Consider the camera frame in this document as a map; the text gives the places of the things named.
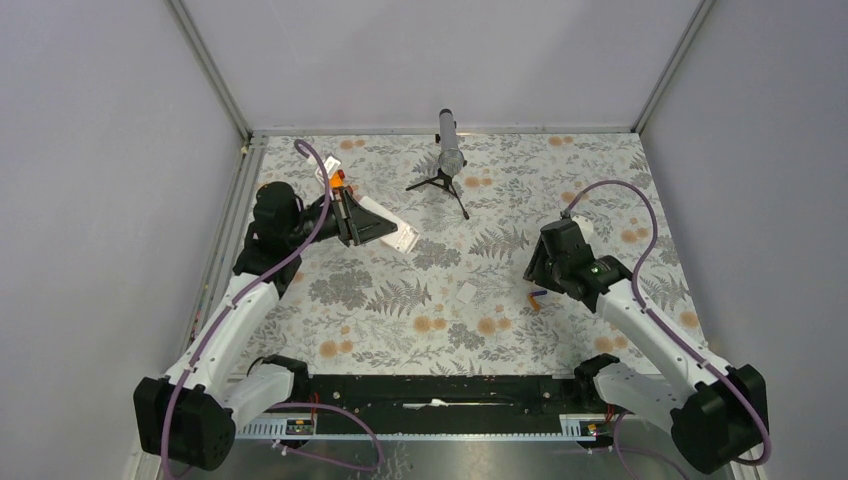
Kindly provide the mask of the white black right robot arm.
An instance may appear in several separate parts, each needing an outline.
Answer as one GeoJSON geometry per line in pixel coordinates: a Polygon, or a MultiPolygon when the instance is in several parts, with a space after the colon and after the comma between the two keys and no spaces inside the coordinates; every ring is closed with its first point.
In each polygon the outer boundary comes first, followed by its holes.
{"type": "Polygon", "coordinates": [[[659,380],[610,355],[583,362],[575,402],[597,412],[622,407],[671,436],[680,455],[711,474],[757,446],[766,446],[768,408],[763,376],[736,368],[671,324],[636,292],[635,275],[612,256],[597,257],[569,217],[549,223],[524,278],[565,294],[617,327],[658,369],[659,380]]]}

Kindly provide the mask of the white remote battery cover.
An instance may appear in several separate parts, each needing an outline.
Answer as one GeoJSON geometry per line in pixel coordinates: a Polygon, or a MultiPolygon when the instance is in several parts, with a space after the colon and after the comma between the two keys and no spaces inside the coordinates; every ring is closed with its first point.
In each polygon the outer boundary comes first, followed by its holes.
{"type": "Polygon", "coordinates": [[[456,299],[462,303],[470,303],[477,292],[477,287],[469,282],[465,282],[459,289],[456,299]]]}

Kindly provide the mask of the white air conditioner remote control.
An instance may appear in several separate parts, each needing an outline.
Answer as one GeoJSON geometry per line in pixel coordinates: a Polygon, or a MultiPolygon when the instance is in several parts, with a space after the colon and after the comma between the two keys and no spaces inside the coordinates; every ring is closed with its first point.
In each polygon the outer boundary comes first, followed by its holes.
{"type": "Polygon", "coordinates": [[[404,255],[412,252],[418,241],[421,239],[421,234],[418,230],[388,208],[368,196],[361,197],[359,199],[359,203],[372,212],[377,213],[397,224],[397,232],[380,238],[379,240],[382,243],[404,255]]]}

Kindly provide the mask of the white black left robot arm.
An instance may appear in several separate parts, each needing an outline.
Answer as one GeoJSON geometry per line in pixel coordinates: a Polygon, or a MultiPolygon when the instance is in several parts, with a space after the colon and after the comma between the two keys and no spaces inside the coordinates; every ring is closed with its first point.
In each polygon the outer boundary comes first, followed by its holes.
{"type": "Polygon", "coordinates": [[[143,378],[134,391],[142,450],[212,471],[229,454],[237,432],[260,414],[276,404],[288,411],[304,407],[313,397],[305,362],[272,355],[231,385],[235,363],[293,282],[309,245],[337,239],[358,246],[397,230],[395,221],[363,205],[346,187],[325,190],[310,204],[285,182],[261,187],[212,319],[165,374],[143,378]]]}

